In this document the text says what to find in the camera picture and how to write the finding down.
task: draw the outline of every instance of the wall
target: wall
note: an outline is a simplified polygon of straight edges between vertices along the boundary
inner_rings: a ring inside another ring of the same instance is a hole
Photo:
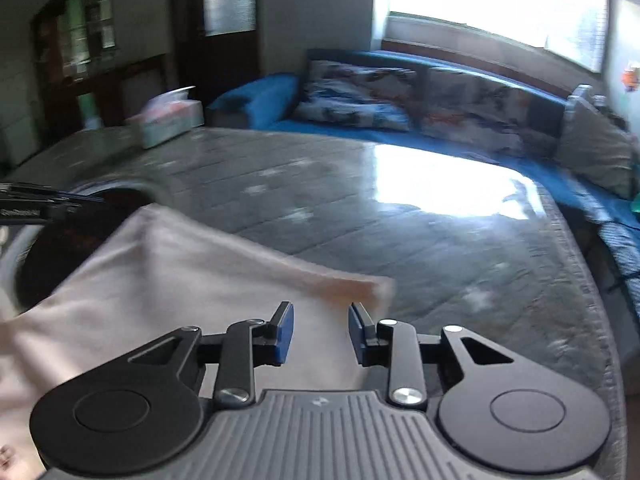
[[[604,91],[599,76],[549,52],[450,23],[391,16],[386,37],[493,62],[569,92],[579,84],[591,84],[598,92]]]
[[[640,135],[640,91],[626,94],[620,82],[627,64],[640,62],[640,0],[612,0],[609,31],[604,73],[609,105]]]
[[[0,0],[0,131],[14,165],[39,147],[42,119],[31,59],[30,21],[48,1]],[[170,50],[168,0],[113,0],[113,13],[119,63]]]
[[[308,48],[369,50],[373,0],[259,0],[265,73],[295,72]]]

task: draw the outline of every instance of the sofa backrest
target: sofa backrest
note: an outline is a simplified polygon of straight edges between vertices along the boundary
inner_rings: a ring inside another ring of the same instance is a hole
[[[430,57],[411,56],[409,54],[396,54],[384,51],[364,52],[357,50],[314,48],[307,52],[308,62],[321,59],[359,66],[395,66],[413,70],[417,74],[418,79],[417,98],[423,99],[426,102],[428,102],[430,94],[431,68],[455,68],[479,78],[501,81],[507,86],[522,89],[522,91],[529,96],[529,107],[526,117],[526,123],[529,128],[555,139],[559,139],[562,132],[562,116],[564,115],[564,106],[566,105],[564,99],[533,88],[532,86],[519,83],[513,79],[501,77],[484,70]]]

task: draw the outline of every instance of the blue sofa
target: blue sofa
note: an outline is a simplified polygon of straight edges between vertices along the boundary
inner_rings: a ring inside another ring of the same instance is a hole
[[[399,67],[413,70],[417,73],[417,91],[425,98],[429,89],[430,68],[433,67],[457,68],[473,74],[498,78],[508,84],[518,85],[530,94],[530,105],[527,111],[529,128],[554,139],[559,139],[562,133],[562,117],[566,104],[563,99],[482,70],[437,59],[382,51],[356,52],[313,49],[308,51],[308,62],[312,60],[331,60],[359,66]],[[304,79],[304,77],[300,78],[294,74],[281,73],[231,90],[207,107],[207,124],[255,130],[323,134],[406,146],[465,158],[470,156],[468,144],[458,144],[428,137],[417,128],[410,132],[398,132],[296,120],[291,114],[299,101]],[[517,158],[507,155],[492,155],[491,158],[497,164],[518,171],[542,184],[555,199],[567,219],[570,220],[570,224],[575,219],[584,220],[581,201],[569,186],[563,170],[555,165],[550,158]],[[630,211],[629,201],[623,200],[585,179],[579,178],[578,180],[600,201],[616,221],[635,231],[640,246],[640,224]]]

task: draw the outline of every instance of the beige cloth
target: beige cloth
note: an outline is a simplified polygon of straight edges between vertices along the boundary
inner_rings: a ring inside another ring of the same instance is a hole
[[[16,453],[0,479],[43,471],[28,430],[41,395],[180,326],[221,333],[238,320],[269,319],[280,301],[292,301],[287,363],[258,368],[257,388],[357,387],[364,371],[348,339],[347,307],[361,301],[380,317],[392,291],[388,278],[308,264],[147,206],[50,298],[0,323],[0,447]],[[210,391],[210,374],[206,383]]]

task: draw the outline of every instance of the bright window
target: bright window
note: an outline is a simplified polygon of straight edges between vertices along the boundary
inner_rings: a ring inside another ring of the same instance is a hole
[[[390,0],[390,10],[545,48],[593,72],[602,66],[607,0]]]

